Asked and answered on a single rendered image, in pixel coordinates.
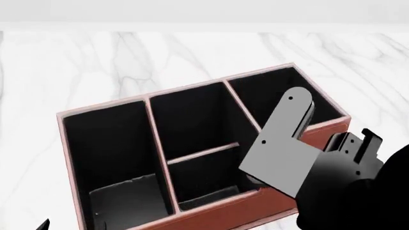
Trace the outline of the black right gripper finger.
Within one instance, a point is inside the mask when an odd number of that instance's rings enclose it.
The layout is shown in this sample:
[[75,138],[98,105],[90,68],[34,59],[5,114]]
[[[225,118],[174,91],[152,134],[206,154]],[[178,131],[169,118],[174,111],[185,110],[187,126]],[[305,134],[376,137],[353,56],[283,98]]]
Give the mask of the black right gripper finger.
[[364,140],[362,141],[362,144],[354,157],[354,162],[357,164],[361,162],[371,162],[377,158],[377,152],[383,141],[381,137],[370,131],[368,128],[364,128],[362,130],[362,134],[364,135]]

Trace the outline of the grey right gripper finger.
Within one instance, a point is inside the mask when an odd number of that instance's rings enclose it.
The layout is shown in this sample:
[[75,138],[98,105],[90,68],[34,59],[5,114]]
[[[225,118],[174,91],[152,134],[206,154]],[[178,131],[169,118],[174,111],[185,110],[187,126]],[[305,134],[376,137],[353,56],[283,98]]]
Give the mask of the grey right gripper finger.
[[287,90],[247,152],[240,170],[289,197],[296,197],[321,153],[298,139],[313,111],[313,98],[307,89]]

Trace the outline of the red-brown caddy with black compartments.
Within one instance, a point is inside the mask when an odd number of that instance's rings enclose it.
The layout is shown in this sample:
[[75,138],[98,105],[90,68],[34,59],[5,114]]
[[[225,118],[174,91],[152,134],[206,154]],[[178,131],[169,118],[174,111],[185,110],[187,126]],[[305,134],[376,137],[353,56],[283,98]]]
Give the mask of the red-brown caddy with black compartments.
[[350,116],[293,64],[58,113],[79,230],[246,230],[294,214],[238,170],[294,87],[313,98],[303,142],[347,131]]

